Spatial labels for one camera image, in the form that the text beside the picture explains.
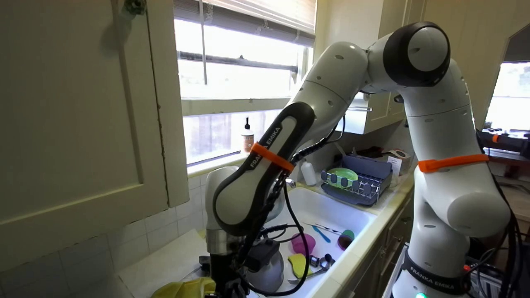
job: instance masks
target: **white bottle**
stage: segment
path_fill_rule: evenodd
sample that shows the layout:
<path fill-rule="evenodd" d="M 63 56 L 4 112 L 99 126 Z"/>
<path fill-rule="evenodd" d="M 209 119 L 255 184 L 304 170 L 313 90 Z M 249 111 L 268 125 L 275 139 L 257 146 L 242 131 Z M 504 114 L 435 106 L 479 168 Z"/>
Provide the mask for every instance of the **white bottle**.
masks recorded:
<path fill-rule="evenodd" d="M 315 169 L 310 162 L 304 160 L 300 166 L 302 170 L 302 176 L 304 176 L 305 184 L 307 186 L 313 186 L 316 184 Z"/>
<path fill-rule="evenodd" d="M 243 136 L 243 152 L 250 153 L 252 145 L 254 145 L 254 132 L 250 130 L 249 118 L 246 118 L 245 129 L 241 133 Z"/>

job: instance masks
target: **pink cup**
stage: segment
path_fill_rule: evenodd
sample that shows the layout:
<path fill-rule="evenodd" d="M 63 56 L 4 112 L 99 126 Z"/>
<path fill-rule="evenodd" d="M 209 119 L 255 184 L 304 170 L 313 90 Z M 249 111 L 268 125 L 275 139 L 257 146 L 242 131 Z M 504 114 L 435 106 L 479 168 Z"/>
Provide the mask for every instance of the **pink cup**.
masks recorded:
<path fill-rule="evenodd" d="M 308 235 L 308 234 L 304 234 L 304 235 L 305 235 L 305 240 L 307 241 L 307 248 L 309 248 L 309 254 L 311 254 L 313 252 L 313 249 L 315 248 L 315 244 L 316 244 L 315 239 L 311 235 Z M 293 245 L 293 251 L 295 253 L 301 253 L 305 255 L 304 241 L 302 240 L 301 236 L 298 236 L 292 239 L 291 244 Z"/>

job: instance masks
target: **green plate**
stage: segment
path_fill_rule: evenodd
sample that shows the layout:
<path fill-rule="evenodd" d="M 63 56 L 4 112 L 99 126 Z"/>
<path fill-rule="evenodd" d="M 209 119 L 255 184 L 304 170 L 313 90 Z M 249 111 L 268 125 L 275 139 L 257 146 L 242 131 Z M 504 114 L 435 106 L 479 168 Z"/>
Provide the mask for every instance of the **green plate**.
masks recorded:
<path fill-rule="evenodd" d="M 336 183 L 333 183 L 331 182 L 331 178 L 328 178 L 328 183 L 330 185 L 333 185 L 335 187 L 338 187 L 338 188 L 348 188 L 348 187 L 351 187 L 353 181 L 356 181 L 357 180 L 357 173 L 356 172 L 353 172 L 352 170 L 350 169 L 346 169 L 346 168 L 335 168 L 335 169 L 331 169 L 328 171 L 329 174 L 335 174 L 337 175 L 337 182 Z M 340 179 L 341 178 L 347 178 L 348 179 L 348 186 L 344 187 L 340 184 Z"/>

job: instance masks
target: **franka emika robot arm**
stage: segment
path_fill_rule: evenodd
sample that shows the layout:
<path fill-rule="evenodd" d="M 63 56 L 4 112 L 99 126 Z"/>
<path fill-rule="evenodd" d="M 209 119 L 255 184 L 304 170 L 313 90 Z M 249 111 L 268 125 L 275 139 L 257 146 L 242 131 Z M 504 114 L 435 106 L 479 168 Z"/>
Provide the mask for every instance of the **franka emika robot arm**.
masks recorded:
<path fill-rule="evenodd" d="M 296 149 L 330 135 L 355 94 L 388 91 L 398 91 L 404 99 L 419 161 L 481 153 L 464 78 L 450 58 L 447 35 L 430 22 L 406 25 L 368 49 L 349 42 L 332 44 L 258 143 L 296 163 Z M 287 175 L 256 152 L 239 168 L 209 174 L 207 249 L 219 296 L 246 292 L 240 272 Z M 468 297 L 460 277 L 469 237 L 501 231 L 509 222 L 509 207 L 485 162 L 430 172 L 418 167 L 414 179 L 413 231 L 393 296 Z"/>

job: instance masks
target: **window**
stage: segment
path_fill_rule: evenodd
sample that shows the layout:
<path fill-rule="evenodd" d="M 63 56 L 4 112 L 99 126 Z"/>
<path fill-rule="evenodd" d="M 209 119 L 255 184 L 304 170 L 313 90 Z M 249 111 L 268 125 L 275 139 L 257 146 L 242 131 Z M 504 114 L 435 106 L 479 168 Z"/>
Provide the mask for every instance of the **window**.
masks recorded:
<path fill-rule="evenodd" d="M 529 109 L 530 62 L 502 63 L 486 116 L 487 126 L 530 130 Z"/>
<path fill-rule="evenodd" d="M 173 2 L 188 165 L 238 153 L 246 117 L 259 140 L 313 58 L 316 0 L 211 1 Z"/>

